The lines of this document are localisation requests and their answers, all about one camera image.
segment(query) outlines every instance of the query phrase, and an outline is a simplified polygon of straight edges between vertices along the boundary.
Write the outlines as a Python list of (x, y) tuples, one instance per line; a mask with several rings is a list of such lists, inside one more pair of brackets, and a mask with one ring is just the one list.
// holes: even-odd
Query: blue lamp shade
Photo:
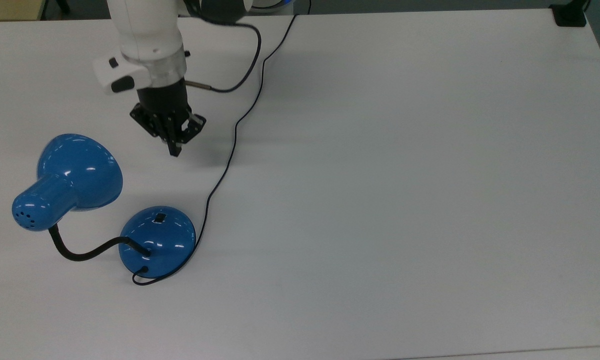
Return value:
[(16, 223), (45, 231), (67, 212), (104, 207), (122, 191), (120, 166), (104, 146), (78, 134), (54, 137), (37, 162), (37, 182), (12, 205)]

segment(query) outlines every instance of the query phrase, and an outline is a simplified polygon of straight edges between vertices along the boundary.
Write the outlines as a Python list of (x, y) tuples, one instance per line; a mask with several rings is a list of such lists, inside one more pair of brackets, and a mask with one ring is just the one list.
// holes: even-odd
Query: black cable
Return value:
[(206, 17), (202, 16), (202, 14), (198, 11), (198, 9), (195, 7), (195, 5), (193, 5), (190, 1), (185, 1), (185, 4), (186, 4), (186, 9), (188, 9), (188, 12), (192, 16), (193, 15), (198, 16), (198, 18), (202, 19), (203, 21), (205, 21), (209, 24), (220, 25), (222, 27), (249, 28), (251, 30), (254, 30), (254, 32), (256, 33), (256, 36), (258, 37), (258, 46), (256, 47), (256, 53), (253, 56), (253, 60), (251, 61), (249, 70), (247, 70), (247, 73), (245, 73), (245, 75), (242, 77), (242, 80), (240, 80), (240, 82), (238, 82), (238, 84), (236, 84), (235, 86), (228, 88), (228, 89), (218, 89), (218, 88), (214, 88), (211, 85), (201, 84), (199, 82), (185, 80), (185, 84), (190, 87), (196, 87), (196, 88), (205, 89), (205, 90), (213, 91), (213, 92), (219, 92), (219, 93), (223, 93), (223, 94), (226, 94), (228, 92), (232, 92), (232, 91), (238, 89), (247, 81), (247, 79), (249, 78), (249, 75), (252, 74), (252, 70), (254, 70), (254, 67), (256, 66), (256, 62), (258, 62), (258, 57), (260, 56), (260, 51), (261, 51), (261, 47), (262, 47), (262, 35), (260, 33), (260, 30), (258, 30), (257, 27), (255, 27), (254, 25), (251, 25), (250, 23), (231, 23), (231, 22), (218, 22), (218, 21), (211, 20), (210, 18), (206, 18)]
[(69, 249), (67, 249), (65, 243), (62, 241), (62, 237), (60, 237), (60, 231), (58, 230), (57, 223), (49, 228), (49, 234), (51, 234), (51, 239), (53, 240), (55, 248), (58, 249), (58, 252), (65, 258), (71, 260), (72, 262), (85, 262), (86, 260), (93, 259), (96, 256), (104, 253), (106, 250), (108, 250), (108, 248), (116, 246), (117, 244), (127, 244), (128, 246), (133, 248), (133, 250), (138, 251), (138, 253), (144, 256), (151, 255), (151, 252), (149, 252), (149, 250), (142, 247), (142, 245), (138, 244), (130, 237), (126, 236), (114, 237), (113, 239), (105, 242), (104, 244), (101, 244), (97, 248), (86, 253), (73, 253), (69, 251)]
[(260, 95), (262, 93), (262, 87), (264, 86), (264, 66), (265, 66), (267, 60), (270, 57), (272, 57), (278, 51), (278, 49), (280, 47), (282, 47), (282, 44), (287, 39), (289, 30), (291, 30), (291, 25), (294, 24), (294, 21), (296, 20), (297, 16), (298, 16), (297, 14), (294, 14), (293, 18), (291, 19), (291, 22), (289, 22), (289, 26), (286, 28), (286, 32), (284, 33), (282, 40), (280, 40), (280, 43), (277, 44), (277, 47), (262, 61), (262, 70), (260, 73), (260, 84), (259, 84), (259, 88), (258, 88), (258, 93), (256, 94), (256, 98), (253, 100), (253, 103), (251, 104), (251, 106), (249, 107), (247, 112), (245, 112), (243, 114), (243, 116), (240, 117), (238, 119), (238, 121), (236, 121), (235, 125), (233, 126), (233, 145), (231, 146), (231, 152), (229, 153), (229, 158), (226, 161), (226, 166), (224, 167), (224, 171), (222, 172), (220, 179), (215, 183), (215, 186), (209, 193), (209, 196), (207, 196), (207, 198), (206, 198), (206, 205), (204, 206), (204, 218), (202, 219), (202, 226), (200, 227), (200, 235), (198, 235), (197, 240), (195, 241), (193, 251), (191, 251), (190, 255), (188, 255), (186, 257), (186, 259), (184, 259), (184, 261), (180, 265), (178, 265), (177, 268), (174, 269), (174, 271), (171, 271), (171, 272), (167, 273), (166, 275), (154, 278), (147, 282), (138, 282), (138, 281), (136, 281), (136, 276), (149, 271), (149, 269), (146, 268), (146, 266), (144, 266), (143, 268), (141, 268), (138, 271), (136, 271), (135, 273), (133, 273), (131, 280), (133, 280), (134, 284), (140, 285), (140, 286), (151, 285), (151, 284), (157, 283), (158, 281), (169, 278), (169, 276), (172, 276), (175, 273), (177, 273), (189, 261), (189, 259), (191, 259), (191, 257), (196, 253), (196, 250), (198, 250), (198, 246), (199, 246), (200, 242), (202, 241), (202, 235), (205, 233), (205, 228), (207, 226), (207, 219), (209, 218), (209, 206), (211, 204), (211, 198), (216, 193), (218, 187), (220, 187), (220, 184), (222, 184), (222, 181), (225, 179), (225, 176), (227, 175), (227, 172), (229, 171), (229, 166), (231, 166), (231, 161), (234, 159), (234, 153), (236, 152), (236, 145), (238, 145), (238, 125), (240, 125), (240, 123), (243, 120), (245, 120), (245, 118), (249, 115), (250, 112), (252, 112), (252, 110), (258, 103), (258, 99), (260, 98)]

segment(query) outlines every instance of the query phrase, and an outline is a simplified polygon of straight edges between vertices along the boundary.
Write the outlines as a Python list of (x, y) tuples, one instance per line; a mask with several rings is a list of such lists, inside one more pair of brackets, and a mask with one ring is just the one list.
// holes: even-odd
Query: black bracket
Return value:
[(172, 111), (162, 114), (147, 111), (138, 103), (130, 115), (152, 137), (160, 137), (169, 147), (172, 157), (177, 157), (182, 150), (182, 144), (188, 143), (199, 134), (207, 123), (206, 118), (192, 114), (190, 107), (184, 112)]
[(584, 16), (583, 7), (587, 0), (573, 0), (566, 5), (551, 5), (553, 18), (558, 27), (584, 28), (587, 18)]

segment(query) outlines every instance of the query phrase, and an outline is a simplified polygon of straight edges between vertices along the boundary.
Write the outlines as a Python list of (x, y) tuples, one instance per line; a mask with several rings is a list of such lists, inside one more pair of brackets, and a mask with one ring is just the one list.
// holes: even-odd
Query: floor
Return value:
[[(310, 0), (296, 0), (295, 11), (305, 14)], [(67, 0), (71, 13), (62, 14), (55, 0), (49, 0), (46, 18), (50, 20), (108, 19), (106, 0)], [(311, 0), (312, 14), (350, 14), (369, 12), (423, 12), (444, 10), (546, 9), (566, 0)], [(600, 0), (592, 0), (586, 11), (600, 45)]]

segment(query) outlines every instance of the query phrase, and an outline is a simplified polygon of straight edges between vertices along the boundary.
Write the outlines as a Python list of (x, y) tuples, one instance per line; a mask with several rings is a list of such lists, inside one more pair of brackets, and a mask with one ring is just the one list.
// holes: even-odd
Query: black flexible neck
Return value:
[(57, 223), (49, 228), (49, 234), (51, 234), (51, 239), (53, 239), (53, 244), (55, 245), (55, 248), (58, 249), (58, 252), (72, 262), (84, 262), (86, 260), (93, 259), (96, 256), (104, 253), (108, 248), (111, 248), (117, 244), (127, 244), (133, 250), (138, 251), (138, 253), (142, 254), (143, 256), (149, 257), (151, 255), (149, 250), (142, 247), (130, 237), (126, 236), (114, 237), (113, 239), (86, 253), (73, 253), (69, 251), (69, 249), (67, 249), (65, 246), (65, 243), (63, 243), (62, 237), (60, 237), (60, 231), (58, 231)]

